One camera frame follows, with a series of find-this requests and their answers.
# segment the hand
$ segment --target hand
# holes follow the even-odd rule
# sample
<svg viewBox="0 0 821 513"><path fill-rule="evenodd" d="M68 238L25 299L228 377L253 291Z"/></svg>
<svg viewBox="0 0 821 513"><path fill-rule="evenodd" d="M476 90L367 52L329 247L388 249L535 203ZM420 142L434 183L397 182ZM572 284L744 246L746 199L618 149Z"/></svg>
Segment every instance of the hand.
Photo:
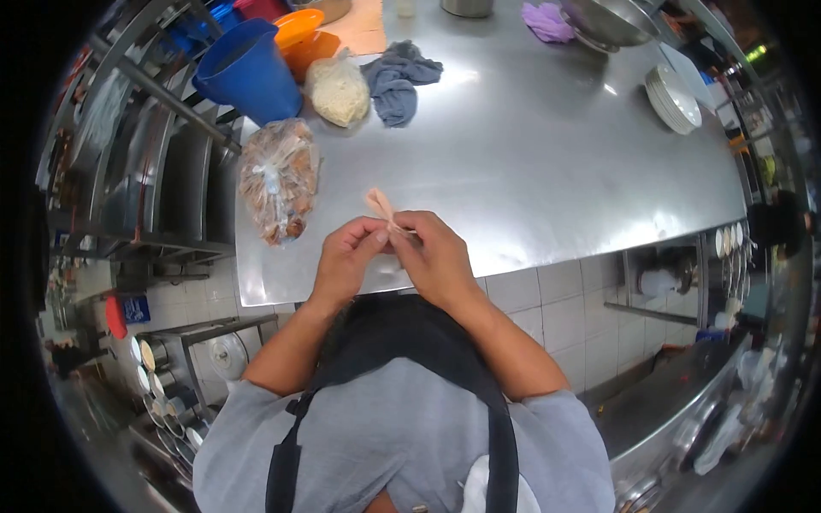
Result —
<svg viewBox="0 0 821 513"><path fill-rule="evenodd" d="M325 237L308 301L335 314L362 287L365 267L388 242L388 223L356 218Z"/></svg>
<svg viewBox="0 0 821 513"><path fill-rule="evenodd" d="M422 247L397 231L390 232L391 245L410 280L422 297L454 315L454 310L473 300L484 299L484 293L470 269L465 242L435 213L397 212L393 220L415 230Z"/></svg>

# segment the kitchen counter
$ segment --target kitchen counter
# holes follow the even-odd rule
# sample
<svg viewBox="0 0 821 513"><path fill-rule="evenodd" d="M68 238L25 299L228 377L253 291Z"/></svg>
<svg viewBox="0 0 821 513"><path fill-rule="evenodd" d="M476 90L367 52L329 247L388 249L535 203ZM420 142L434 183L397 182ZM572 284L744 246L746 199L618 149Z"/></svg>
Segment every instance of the kitchen counter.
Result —
<svg viewBox="0 0 821 513"><path fill-rule="evenodd" d="M380 188L397 209L439 215L468 245L477 277L608 253L702 231L745 216L737 166L720 121L673 133L644 91L664 57L653 42L613 55L583 44L544 44L519 3L484 20L419 4L383 19L388 41L413 39L444 65L417 87L404 128L376 112L350 130L306 105L323 156L305 233L268 247L236 202L236 261L245 306L307 299L324 237L369 214ZM360 57L367 62L375 56ZM256 130L245 120L242 142ZM370 264L362 292L411 286L392 256Z"/></svg>

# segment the white towel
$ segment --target white towel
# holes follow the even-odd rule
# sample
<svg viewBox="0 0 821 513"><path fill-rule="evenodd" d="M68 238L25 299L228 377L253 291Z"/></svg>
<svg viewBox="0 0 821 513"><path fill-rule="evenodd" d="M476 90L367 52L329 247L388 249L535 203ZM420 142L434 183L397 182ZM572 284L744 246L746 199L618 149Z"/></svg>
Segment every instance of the white towel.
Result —
<svg viewBox="0 0 821 513"><path fill-rule="evenodd" d="M488 477L490 456L481 456L470 467L465 482L465 501L462 503L461 513L484 513L486 497L488 495ZM519 497L516 503L516 513L542 513L536 502L536 496L530 489L525 478L519 474Z"/></svg>

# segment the blue plastic jug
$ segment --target blue plastic jug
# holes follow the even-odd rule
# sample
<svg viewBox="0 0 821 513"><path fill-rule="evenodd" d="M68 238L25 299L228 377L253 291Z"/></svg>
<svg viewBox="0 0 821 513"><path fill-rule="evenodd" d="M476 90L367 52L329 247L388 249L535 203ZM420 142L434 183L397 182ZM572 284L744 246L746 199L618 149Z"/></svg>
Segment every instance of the blue plastic jug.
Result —
<svg viewBox="0 0 821 513"><path fill-rule="evenodd" d="M243 21L203 55L191 82L207 99L233 105L259 126L295 117L302 95L279 47L278 28L262 18Z"/></svg>

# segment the orange bowl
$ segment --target orange bowl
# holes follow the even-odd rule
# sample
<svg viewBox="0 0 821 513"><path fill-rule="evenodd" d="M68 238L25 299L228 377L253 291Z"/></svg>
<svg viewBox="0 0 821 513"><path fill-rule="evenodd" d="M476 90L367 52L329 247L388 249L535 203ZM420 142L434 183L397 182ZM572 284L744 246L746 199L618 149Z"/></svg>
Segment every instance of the orange bowl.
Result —
<svg viewBox="0 0 821 513"><path fill-rule="evenodd" d="M288 48L311 36L324 19L325 13L319 9L302 9L286 14L273 22L279 28L273 40L280 49Z"/></svg>

